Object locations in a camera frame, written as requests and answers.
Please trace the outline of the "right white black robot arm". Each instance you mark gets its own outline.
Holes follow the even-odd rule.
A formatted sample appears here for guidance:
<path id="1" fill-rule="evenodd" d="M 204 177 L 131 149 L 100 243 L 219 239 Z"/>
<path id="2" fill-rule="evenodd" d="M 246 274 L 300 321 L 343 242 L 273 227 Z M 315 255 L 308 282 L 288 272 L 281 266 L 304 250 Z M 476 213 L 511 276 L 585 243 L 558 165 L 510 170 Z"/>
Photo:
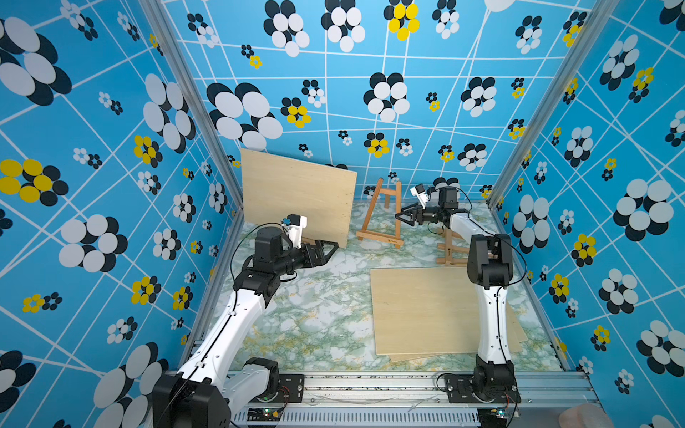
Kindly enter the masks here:
<path id="1" fill-rule="evenodd" d="M 483 402 L 504 396 L 510 403 L 519 403 L 506 314 L 508 287 L 515 283 L 510 238 L 488 230 L 471 217 L 470 210 L 461 208 L 461 190 L 456 187 L 440 188 L 436 205 L 429 203 L 431 197 L 423 185 L 410 192 L 417 202 L 402 208 L 396 219 L 409 226 L 441 223 L 469 242 L 467 276 L 476 287 L 480 323 L 472 394 Z"/>

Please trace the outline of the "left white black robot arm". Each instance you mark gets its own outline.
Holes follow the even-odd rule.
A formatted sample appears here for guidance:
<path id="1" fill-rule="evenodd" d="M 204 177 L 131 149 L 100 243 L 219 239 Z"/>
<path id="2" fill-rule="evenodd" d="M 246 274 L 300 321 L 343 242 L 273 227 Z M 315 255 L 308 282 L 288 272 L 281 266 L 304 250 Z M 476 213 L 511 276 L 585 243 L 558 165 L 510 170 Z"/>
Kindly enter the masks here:
<path id="1" fill-rule="evenodd" d="M 233 298 L 200 347 L 176 374 L 165 374 L 152 392 L 155 427 L 230 427 L 234 415 L 257 397 L 278 392 L 278 362 L 251 358 L 235 376 L 228 371 L 253 324 L 267 312 L 285 276 L 326 265 L 336 242 L 303 241 L 307 219 L 255 228 L 254 251 L 234 278 Z"/>

